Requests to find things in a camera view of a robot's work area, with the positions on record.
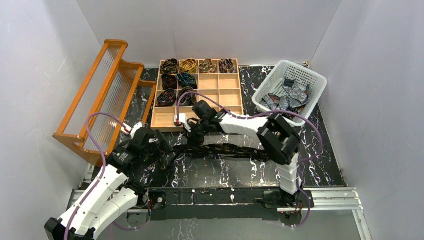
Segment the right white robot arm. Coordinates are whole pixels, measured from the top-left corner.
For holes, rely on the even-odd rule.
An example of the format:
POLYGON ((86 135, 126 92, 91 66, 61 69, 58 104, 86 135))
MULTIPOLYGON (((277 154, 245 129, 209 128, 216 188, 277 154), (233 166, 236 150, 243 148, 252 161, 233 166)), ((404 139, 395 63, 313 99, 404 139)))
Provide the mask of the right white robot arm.
POLYGON ((192 110, 196 117, 188 118, 183 113, 175 116, 175 124, 183 127, 187 138, 184 150, 272 161, 278 168, 279 191, 265 192, 257 202, 269 208, 299 208, 302 205, 302 181, 298 173, 301 139, 282 114, 272 112, 260 117, 243 116, 226 110, 216 111, 204 100, 195 104, 192 110), (231 143, 205 144, 205 136, 213 133, 249 137, 259 141, 262 148, 231 143))

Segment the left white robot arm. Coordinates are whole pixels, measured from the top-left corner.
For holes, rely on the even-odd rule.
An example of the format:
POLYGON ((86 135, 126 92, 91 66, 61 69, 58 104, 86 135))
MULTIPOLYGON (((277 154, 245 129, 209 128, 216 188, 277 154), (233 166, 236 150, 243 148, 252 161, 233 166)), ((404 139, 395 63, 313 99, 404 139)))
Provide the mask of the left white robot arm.
POLYGON ((167 164, 173 150, 160 130, 133 128, 130 139, 105 159, 95 180, 59 218, 44 225, 50 240, 96 240, 118 217, 133 207, 151 211, 156 202, 135 173, 155 163, 167 164))

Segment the black gold floral tie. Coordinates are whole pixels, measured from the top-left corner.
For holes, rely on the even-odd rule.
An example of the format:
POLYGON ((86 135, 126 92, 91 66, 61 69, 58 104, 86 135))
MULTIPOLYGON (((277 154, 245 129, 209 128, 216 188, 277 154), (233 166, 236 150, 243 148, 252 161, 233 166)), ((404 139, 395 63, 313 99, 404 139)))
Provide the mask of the black gold floral tie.
POLYGON ((205 144, 205 137, 186 136, 187 143, 175 145, 171 149, 178 154, 223 155, 230 158, 254 158, 261 162, 271 161, 272 158, 264 149, 239 146, 232 143, 205 144))

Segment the white plastic basket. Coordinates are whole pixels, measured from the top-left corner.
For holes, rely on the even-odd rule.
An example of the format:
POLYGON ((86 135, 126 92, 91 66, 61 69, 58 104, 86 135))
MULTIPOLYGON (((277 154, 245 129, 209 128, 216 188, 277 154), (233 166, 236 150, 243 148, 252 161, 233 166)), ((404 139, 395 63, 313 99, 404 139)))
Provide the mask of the white plastic basket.
POLYGON ((328 80, 306 67, 288 60, 279 61, 252 97, 260 113, 292 111, 309 118, 328 80))

